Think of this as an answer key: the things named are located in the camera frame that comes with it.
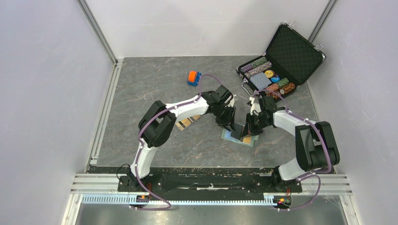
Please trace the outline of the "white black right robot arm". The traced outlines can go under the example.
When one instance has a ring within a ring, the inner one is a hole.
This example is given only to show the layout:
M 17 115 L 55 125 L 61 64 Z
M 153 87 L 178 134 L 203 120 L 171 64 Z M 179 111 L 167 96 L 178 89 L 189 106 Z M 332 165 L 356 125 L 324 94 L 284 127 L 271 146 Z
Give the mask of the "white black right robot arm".
M 278 107 L 272 96 L 250 97 L 250 112 L 240 137 L 260 135 L 269 126 L 281 128 L 295 138 L 295 158 L 277 166 L 272 172 L 271 186 L 284 191 L 290 180 L 302 180 L 316 173 L 329 173 L 339 164 L 340 155 L 330 123 L 315 122 L 296 115 L 286 107 Z

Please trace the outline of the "blue orange card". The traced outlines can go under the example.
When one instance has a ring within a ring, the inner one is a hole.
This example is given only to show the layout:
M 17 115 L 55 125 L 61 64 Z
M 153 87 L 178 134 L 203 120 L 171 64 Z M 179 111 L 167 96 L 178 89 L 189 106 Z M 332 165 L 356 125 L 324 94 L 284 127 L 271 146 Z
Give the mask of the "blue orange card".
M 197 71 L 190 71 L 187 78 L 187 84 L 190 86 L 198 86 L 201 73 Z

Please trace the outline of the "clear tray with cards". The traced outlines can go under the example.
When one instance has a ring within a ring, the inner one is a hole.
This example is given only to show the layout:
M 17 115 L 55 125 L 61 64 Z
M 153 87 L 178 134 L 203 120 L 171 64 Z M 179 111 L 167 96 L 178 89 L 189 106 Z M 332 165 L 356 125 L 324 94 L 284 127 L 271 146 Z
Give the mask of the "clear tray with cards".
M 184 129 L 186 129 L 188 126 L 190 126 L 193 122 L 195 122 L 198 118 L 200 118 L 200 115 L 194 115 L 191 116 L 189 118 L 183 119 L 181 121 L 178 121 L 176 123 L 176 127 L 183 131 Z

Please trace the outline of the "gold striped credit card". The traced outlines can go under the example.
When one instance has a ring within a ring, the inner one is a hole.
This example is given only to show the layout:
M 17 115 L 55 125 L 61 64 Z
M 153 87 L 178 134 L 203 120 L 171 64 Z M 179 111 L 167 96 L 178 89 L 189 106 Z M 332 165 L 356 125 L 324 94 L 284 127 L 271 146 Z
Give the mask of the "gold striped credit card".
M 254 136 L 248 136 L 242 139 L 242 143 L 248 146 L 253 146 L 254 141 L 255 141 Z

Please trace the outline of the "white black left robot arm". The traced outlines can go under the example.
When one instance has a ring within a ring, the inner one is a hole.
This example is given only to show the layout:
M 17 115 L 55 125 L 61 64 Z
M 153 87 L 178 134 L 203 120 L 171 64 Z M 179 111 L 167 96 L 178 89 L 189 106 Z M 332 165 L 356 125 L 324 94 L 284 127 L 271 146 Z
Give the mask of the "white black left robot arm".
M 212 114 L 218 126 L 235 129 L 236 108 L 233 94 L 223 85 L 194 97 L 171 104 L 155 101 L 138 124 L 138 151 L 130 166 L 130 186 L 142 191 L 147 186 L 147 175 L 158 148 L 170 137 L 177 122 L 195 115 Z

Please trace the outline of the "black credit card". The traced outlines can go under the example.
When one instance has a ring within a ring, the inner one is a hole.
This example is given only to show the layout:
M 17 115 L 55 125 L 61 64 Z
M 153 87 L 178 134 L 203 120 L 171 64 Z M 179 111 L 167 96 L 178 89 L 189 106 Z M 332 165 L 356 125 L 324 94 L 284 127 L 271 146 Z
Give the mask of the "black credit card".
M 242 124 L 239 124 L 239 123 L 237 123 L 237 122 L 235 122 L 235 131 L 232 131 L 231 133 L 230 133 L 230 136 L 232 137 L 232 138 L 234 138 L 234 139 L 237 139 L 237 140 L 241 140 L 241 132 L 242 132 L 242 129 L 243 129 L 243 126 L 244 125 L 242 125 Z

